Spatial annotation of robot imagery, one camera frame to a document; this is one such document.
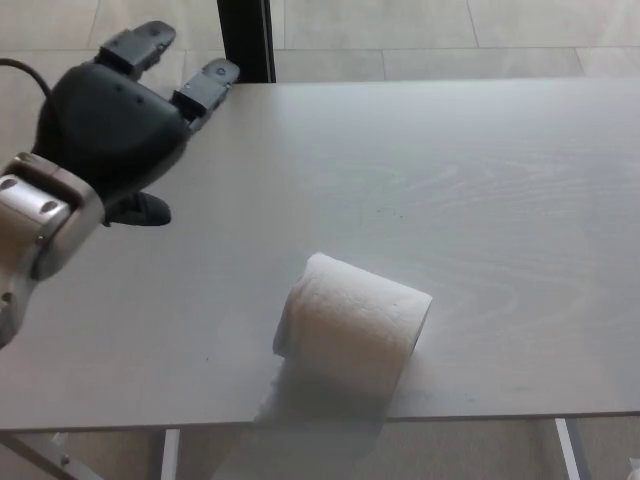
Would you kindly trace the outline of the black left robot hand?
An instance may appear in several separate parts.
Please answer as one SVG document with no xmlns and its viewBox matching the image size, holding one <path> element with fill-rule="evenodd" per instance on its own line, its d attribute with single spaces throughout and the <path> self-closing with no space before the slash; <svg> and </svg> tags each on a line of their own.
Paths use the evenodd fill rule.
<svg viewBox="0 0 640 480">
<path fill-rule="evenodd" d="M 239 77 L 237 65 L 218 58 L 170 98 L 141 84 L 175 37 L 162 21 L 121 31 L 69 69 L 39 113 L 34 153 L 93 188 L 104 225 L 170 223 L 168 204 L 144 190 L 178 162 Z"/>
</svg>

